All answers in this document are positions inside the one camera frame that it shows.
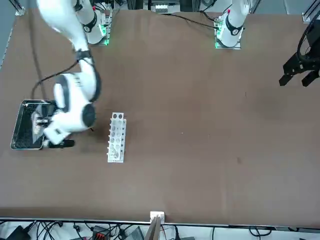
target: cable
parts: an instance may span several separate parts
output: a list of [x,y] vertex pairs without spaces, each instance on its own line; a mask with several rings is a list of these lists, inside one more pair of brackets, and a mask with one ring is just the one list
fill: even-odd
[[90,229],[91,232],[94,231],[95,228],[93,226],[89,226],[86,222],[84,224],[87,226],[88,229]]
[[213,2],[209,6],[207,6],[204,10],[202,10],[201,12],[204,12],[204,11],[208,10],[209,8],[213,7],[215,5],[216,1],[218,1],[218,0],[213,0]]
[[223,11],[223,13],[225,13],[228,10],[228,8],[230,8],[231,6],[232,6],[232,3]]
[[162,231],[163,231],[164,238],[165,238],[165,240],[167,240],[167,235],[166,235],[166,231],[164,229],[164,226],[161,225],[161,228],[162,228]]
[[300,227],[297,227],[296,230],[292,229],[291,227],[288,227],[290,232],[299,232]]
[[43,240],[46,240],[47,235],[49,235],[51,240],[55,240],[55,238],[51,235],[50,230],[52,229],[52,227],[55,225],[56,223],[53,223],[50,227],[47,225],[47,223],[42,222],[41,225],[45,226],[44,228],[46,229],[46,233],[43,236]]
[[[39,61],[36,53],[36,47],[35,47],[35,35],[34,35],[34,18],[31,10],[31,4],[30,0],[27,1],[27,8],[28,8],[28,21],[29,21],[29,38],[30,38],[30,44],[31,44],[31,51],[32,51],[32,57],[34,61],[34,67],[36,70],[36,74],[38,75],[38,79],[42,79],[42,73],[39,66]],[[42,98],[47,100],[47,93],[45,86],[43,82],[40,83],[41,86],[41,92],[42,92]]]
[[313,27],[315,21],[317,20],[317,18],[320,16],[320,11],[317,12],[316,15],[314,15],[314,17],[312,18],[312,20],[310,21],[309,25],[306,27],[306,29],[304,30],[302,37],[300,38],[300,41],[298,43],[298,47],[296,50],[296,55],[298,57],[298,59],[302,62],[306,62],[306,63],[312,63],[312,62],[320,62],[320,57],[315,57],[315,58],[306,58],[304,55],[301,54],[301,46],[302,43],[305,41],[306,35],[309,33],[310,29]]
[[258,228],[256,226],[253,227],[253,228],[254,228],[254,230],[256,230],[257,234],[254,234],[252,232],[252,230],[251,230],[252,227],[251,226],[249,227],[249,232],[251,233],[252,236],[259,238],[259,240],[261,240],[261,237],[269,236],[271,234],[271,232],[272,232],[272,230],[270,229],[268,233],[260,234],[260,232],[259,232],[259,230],[258,230]]
[[191,20],[191,19],[186,18],[186,17],[184,17],[184,16],[174,15],[174,14],[170,14],[170,13],[165,13],[165,14],[163,14],[163,15],[174,16],[174,17],[177,17],[177,18],[180,18],[180,19],[184,19],[184,20],[187,20],[187,21],[192,22],[192,23],[195,23],[195,24],[199,24],[199,25],[204,26],[204,27],[207,27],[207,28],[219,30],[219,28],[216,27],[216,26],[210,26],[210,25],[207,25],[207,24],[198,22],[198,21]]
[[65,70],[59,71],[59,72],[57,72],[57,73],[54,73],[54,74],[52,74],[52,75],[50,75],[50,76],[47,76],[47,77],[45,77],[44,79],[41,79],[41,80],[39,80],[38,82],[36,82],[36,84],[34,85],[34,87],[33,87],[32,90],[31,90],[31,99],[32,99],[32,100],[35,99],[35,91],[36,91],[37,87],[38,87],[39,85],[41,85],[44,81],[46,81],[46,80],[48,80],[48,79],[51,79],[51,78],[53,78],[53,77],[55,77],[55,76],[58,76],[58,75],[60,75],[60,74],[63,74],[63,73],[65,73],[65,72],[67,72],[67,71],[69,71],[70,69],[72,69],[72,68],[73,68],[75,65],[77,65],[77,64],[78,64],[78,61],[75,61],[70,67],[66,68]]
[[73,229],[76,231],[76,233],[78,234],[79,238],[82,240],[85,240],[81,235],[80,235],[80,227],[78,225],[76,225],[76,223],[73,223]]
[[207,19],[209,19],[210,21],[215,21],[215,19],[214,18],[211,18],[211,17],[209,17],[208,16],[208,14],[206,13],[206,12],[204,12],[204,11],[200,11],[200,13],[202,13]]
[[42,231],[39,233],[39,227],[40,225],[42,225],[42,222],[39,222],[38,227],[36,228],[36,240],[39,240],[39,237],[41,236],[41,234],[44,232],[44,230],[46,230],[46,228],[43,228]]
[[174,225],[174,230],[175,230],[175,240],[181,240],[179,236],[179,231],[176,225]]
[[216,227],[214,226],[213,229],[212,229],[211,240],[214,240],[215,229],[216,229]]
[[36,224],[37,221],[33,221],[32,223],[30,223],[28,226],[26,226],[23,230],[25,232],[30,232],[30,230],[34,227],[34,225]]
[[98,2],[98,4],[100,4],[104,10],[107,10],[106,7],[101,2]]

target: white bracket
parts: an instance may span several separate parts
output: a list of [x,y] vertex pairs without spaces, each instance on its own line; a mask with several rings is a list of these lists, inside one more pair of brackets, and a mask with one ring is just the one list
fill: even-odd
[[165,224],[165,212],[164,211],[151,211],[150,212],[150,223],[156,217],[160,217],[161,224]]
[[123,163],[125,156],[127,120],[123,112],[113,112],[108,141],[108,163]]

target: floor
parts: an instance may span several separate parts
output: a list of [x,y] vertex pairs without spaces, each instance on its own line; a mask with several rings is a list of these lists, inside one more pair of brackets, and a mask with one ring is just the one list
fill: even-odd
[[[6,222],[0,226],[0,238],[7,238],[17,226],[27,227],[30,222]],[[85,239],[89,239],[92,236],[91,230],[83,223],[76,223],[80,227],[80,236]],[[37,226],[38,223],[30,230],[29,235],[32,240],[37,239]],[[63,223],[62,227],[56,225],[52,228],[51,234],[54,240],[73,240],[79,238],[77,232],[73,228],[73,223]],[[102,228],[108,228],[107,224],[99,224]],[[121,228],[125,229],[128,225],[122,225]],[[137,225],[129,227],[125,233],[128,236],[132,231],[136,229]],[[142,234],[145,236],[148,231],[148,226],[140,226]],[[194,237],[195,240],[259,240],[258,237],[252,236],[248,229],[234,229],[234,228],[221,228],[216,227],[214,229],[214,235],[212,238],[213,228],[212,227],[198,227],[198,226],[178,226],[178,232],[180,238]],[[172,225],[163,225],[163,231],[160,233],[160,240],[172,240],[175,239],[176,232]],[[268,231],[260,230],[260,234],[266,234]],[[39,239],[43,239],[44,232],[39,236]],[[262,240],[320,240],[320,233],[308,233],[308,232],[293,232],[293,231],[272,231],[268,236],[262,236]]]

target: metal frame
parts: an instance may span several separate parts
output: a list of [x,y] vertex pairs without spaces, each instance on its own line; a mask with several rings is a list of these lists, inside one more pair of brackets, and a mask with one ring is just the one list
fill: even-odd
[[18,0],[8,0],[12,6],[15,8],[15,15],[22,16],[25,14],[25,7],[20,4]]
[[[119,221],[119,220],[98,220],[98,219],[79,219],[79,218],[15,218],[15,217],[0,217],[0,222],[55,222],[63,223],[86,223],[86,224],[127,224],[127,225],[150,225],[149,221]],[[186,227],[205,227],[205,228],[224,228],[224,229],[249,229],[257,227],[259,230],[274,230],[284,232],[301,232],[301,233],[320,233],[320,228],[308,227],[289,227],[289,226],[271,226],[271,225],[243,225],[243,224],[197,224],[197,223],[182,223],[182,222],[166,222],[165,226],[186,226]]]
[[261,3],[261,0],[256,0],[255,4],[253,5],[253,7],[250,9],[250,13],[251,14],[254,14],[257,10],[257,8],[259,7]]
[[320,0],[314,0],[310,6],[302,13],[304,23],[310,23],[310,20],[320,11]]

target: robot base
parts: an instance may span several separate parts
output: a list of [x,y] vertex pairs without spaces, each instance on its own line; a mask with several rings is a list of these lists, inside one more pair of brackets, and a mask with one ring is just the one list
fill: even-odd
[[221,28],[222,28],[222,22],[223,22],[223,15],[219,16],[215,21],[214,21],[214,26],[218,27],[219,30],[214,30],[214,47],[216,49],[235,49],[235,50],[240,50],[241,49],[241,43],[240,40],[238,41],[238,43],[233,46],[233,47],[227,47],[224,46],[217,38],[217,36],[220,34],[221,32]]

